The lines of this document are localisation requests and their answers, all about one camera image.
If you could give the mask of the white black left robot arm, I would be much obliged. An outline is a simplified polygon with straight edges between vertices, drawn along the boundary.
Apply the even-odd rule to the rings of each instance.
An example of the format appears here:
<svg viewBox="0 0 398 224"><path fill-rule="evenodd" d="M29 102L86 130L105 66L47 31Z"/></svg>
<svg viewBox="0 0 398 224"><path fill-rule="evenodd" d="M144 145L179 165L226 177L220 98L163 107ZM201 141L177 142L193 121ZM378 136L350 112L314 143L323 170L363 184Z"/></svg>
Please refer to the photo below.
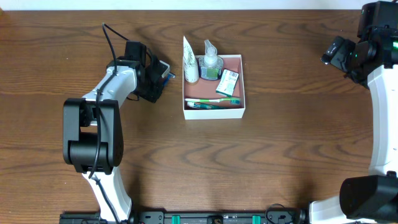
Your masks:
<svg viewBox="0 0 398 224"><path fill-rule="evenodd" d="M120 107L130 94L156 102L170 67L141 42L127 41L94 90L63 104L63 159L89 182L98 213L60 215L60 223L131 223L132 199L121 178L124 151Z"/></svg>

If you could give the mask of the green Colgate toothbrush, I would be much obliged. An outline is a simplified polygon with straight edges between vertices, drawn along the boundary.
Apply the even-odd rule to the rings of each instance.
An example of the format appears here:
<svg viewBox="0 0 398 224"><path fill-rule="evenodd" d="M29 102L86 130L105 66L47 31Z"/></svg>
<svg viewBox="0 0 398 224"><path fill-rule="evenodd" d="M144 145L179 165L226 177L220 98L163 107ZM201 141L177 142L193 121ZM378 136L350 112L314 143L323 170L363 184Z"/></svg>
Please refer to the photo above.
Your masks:
<svg viewBox="0 0 398 224"><path fill-rule="evenodd" d="M240 98L218 98L218 99L198 99L198 98L186 98L187 102L199 102L199 103L221 103L223 101L228 101L231 105L239 105L241 103Z"/></svg>

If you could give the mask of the blue disposable razor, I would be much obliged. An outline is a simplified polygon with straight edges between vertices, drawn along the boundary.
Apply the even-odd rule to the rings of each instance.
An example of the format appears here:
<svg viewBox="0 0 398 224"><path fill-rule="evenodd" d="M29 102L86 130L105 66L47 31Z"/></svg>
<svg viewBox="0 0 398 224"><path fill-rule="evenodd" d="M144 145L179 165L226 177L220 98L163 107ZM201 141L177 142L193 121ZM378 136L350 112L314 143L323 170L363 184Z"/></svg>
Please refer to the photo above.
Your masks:
<svg viewBox="0 0 398 224"><path fill-rule="evenodd" d="M173 74L172 72L169 72L167 74L167 76L164 78L163 81L163 86L166 86L168 84L168 82L170 81L170 79L175 78L175 74Z"/></svg>

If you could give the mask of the teal Colgate toothpaste tube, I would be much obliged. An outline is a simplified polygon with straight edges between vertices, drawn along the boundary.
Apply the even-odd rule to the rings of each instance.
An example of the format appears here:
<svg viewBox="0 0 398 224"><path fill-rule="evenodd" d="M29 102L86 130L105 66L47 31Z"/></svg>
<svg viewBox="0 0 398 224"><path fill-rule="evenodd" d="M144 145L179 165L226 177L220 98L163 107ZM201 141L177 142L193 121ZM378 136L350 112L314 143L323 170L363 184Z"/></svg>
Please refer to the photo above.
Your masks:
<svg viewBox="0 0 398 224"><path fill-rule="evenodd" d="M199 103L199 102L188 102L187 106L189 108L195 108L195 109L200 109L200 110L223 110L223 109L225 109L225 107L222 107L222 106L208 105L208 104Z"/></svg>

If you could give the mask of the clear soap pump bottle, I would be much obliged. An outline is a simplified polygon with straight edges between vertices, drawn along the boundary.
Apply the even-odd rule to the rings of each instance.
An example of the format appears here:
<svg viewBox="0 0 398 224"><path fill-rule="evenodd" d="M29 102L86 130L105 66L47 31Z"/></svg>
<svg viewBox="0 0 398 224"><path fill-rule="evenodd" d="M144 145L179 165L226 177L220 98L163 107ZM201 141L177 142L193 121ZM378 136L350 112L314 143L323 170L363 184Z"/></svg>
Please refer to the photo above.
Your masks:
<svg viewBox="0 0 398 224"><path fill-rule="evenodd" d="M216 47L209 40L204 43L205 54L198 58L200 77L204 80L219 80L222 76L223 59L218 56Z"/></svg>

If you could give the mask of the green white soap packet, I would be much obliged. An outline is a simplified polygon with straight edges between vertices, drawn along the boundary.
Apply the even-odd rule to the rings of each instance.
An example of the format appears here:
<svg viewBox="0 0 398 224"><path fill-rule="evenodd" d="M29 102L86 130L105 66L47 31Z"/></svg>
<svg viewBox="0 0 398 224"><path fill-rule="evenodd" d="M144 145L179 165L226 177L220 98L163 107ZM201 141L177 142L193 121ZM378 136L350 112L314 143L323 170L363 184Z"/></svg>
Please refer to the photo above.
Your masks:
<svg viewBox="0 0 398 224"><path fill-rule="evenodd" d="M219 95L232 97L238 80L239 73L224 69L221 80L216 88L216 93Z"/></svg>

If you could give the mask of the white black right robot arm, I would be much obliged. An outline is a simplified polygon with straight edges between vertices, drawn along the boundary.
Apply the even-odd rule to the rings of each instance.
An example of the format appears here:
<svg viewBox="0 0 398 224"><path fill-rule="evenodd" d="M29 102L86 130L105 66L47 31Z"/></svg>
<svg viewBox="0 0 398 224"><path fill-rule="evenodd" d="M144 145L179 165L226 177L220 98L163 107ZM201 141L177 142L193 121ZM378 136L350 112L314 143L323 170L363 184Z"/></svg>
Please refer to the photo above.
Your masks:
<svg viewBox="0 0 398 224"><path fill-rule="evenodd" d="M357 36L335 37L321 61L371 93L371 163L337 196L310 203L309 223L397 223L397 1L365 4Z"/></svg>

